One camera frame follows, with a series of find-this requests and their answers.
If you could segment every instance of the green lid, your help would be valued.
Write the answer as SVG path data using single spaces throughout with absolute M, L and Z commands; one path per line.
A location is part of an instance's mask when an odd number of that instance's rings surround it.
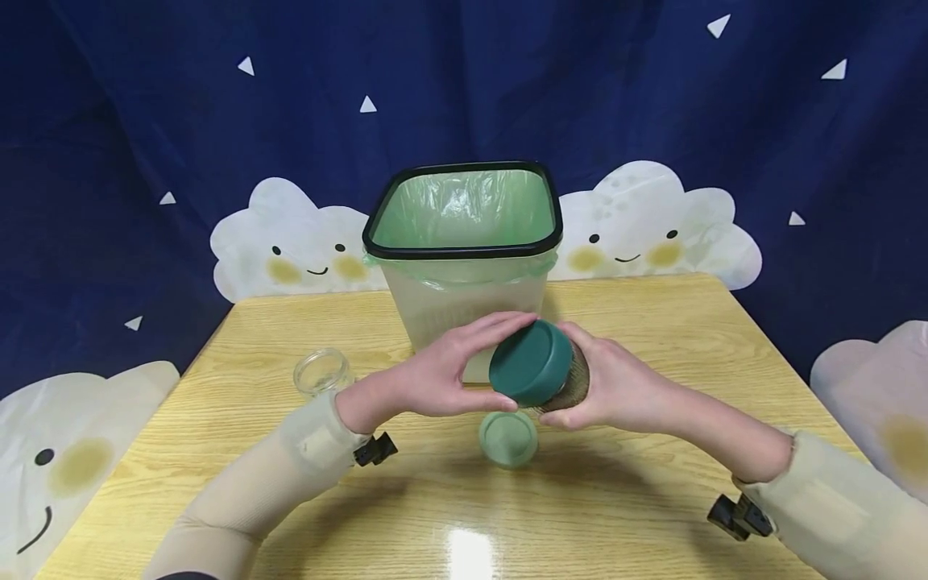
M 536 320 L 505 339 L 490 360 L 490 383 L 519 406 L 542 406 L 567 380 L 574 349 L 546 320 Z
M 480 424 L 480 448 L 497 465 L 518 468 L 538 450 L 538 431 L 524 413 L 490 413 Z

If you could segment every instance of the tabletop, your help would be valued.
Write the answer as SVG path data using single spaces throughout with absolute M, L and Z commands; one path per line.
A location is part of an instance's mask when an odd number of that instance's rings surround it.
M 616 339 L 668 377 L 762 420 L 848 437 L 714 277 L 550 283 L 543 315 Z M 39 578 L 137 578 L 198 491 L 302 399 L 293 366 L 322 347 L 364 376 L 411 355 L 389 292 L 238 303 Z M 820 578 L 773 538 L 705 519 L 729 474 L 662 435 L 539 428 L 522 470 L 481 454 L 482 414 L 384 426 L 400 453 L 294 511 L 252 578 Z

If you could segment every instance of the trash can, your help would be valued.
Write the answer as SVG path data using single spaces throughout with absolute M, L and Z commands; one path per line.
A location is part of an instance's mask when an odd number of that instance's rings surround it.
M 418 351 L 496 311 L 540 312 L 562 232 L 548 170 L 495 161 L 400 172 L 362 240 Z M 475 357 L 464 381 L 488 382 L 491 355 Z

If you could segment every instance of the black rim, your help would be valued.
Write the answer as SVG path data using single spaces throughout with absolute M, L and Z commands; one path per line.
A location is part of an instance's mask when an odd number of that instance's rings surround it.
M 505 171 L 510 169 L 522 169 L 541 176 L 548 188 L 550 196 L 551 212 L 554 216 L 554 229 L 546 238 L 528 244 L 516 246 L 479 246 L 475 248 L 387 248 L 376 244 L 371 240 L 370 233 L 377 228 L 380 217 L 383 214 L 387 203 L 399 188 L 400 184 L 413 177 L 431 174 L 452 174 L 468 171 Z M 523 258 L 534 256 L 554 249 L 561 243 L 564 223 L 561 218 L 561 204 L 558 202 L 558 194 L 554 189 L 554 184 L 548 174 L 548 169 L 541 163 L 534 161 L 485 161 L 477 163 L 455 163 L 451 165 L 430 165 L 425 167 L 414 167 L 404 169 L 394 175 L 390 183 L 383 190 L 383 194 L 377 202 L 377 209 L 367 219 L 364 226 L 364 232 L 361 234 L 361 241 L 364 243 L 367 253 L 375 258 L 384 260 L 463 260 L 468 258 Z

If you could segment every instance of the dark green lid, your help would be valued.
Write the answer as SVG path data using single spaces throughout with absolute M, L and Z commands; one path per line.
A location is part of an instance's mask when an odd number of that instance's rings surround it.
M 536 320 L 505 339 L 490 361 L 490 383 L 519 406 L 542 406 L 561 389 L 574 360 L 570 339 Z

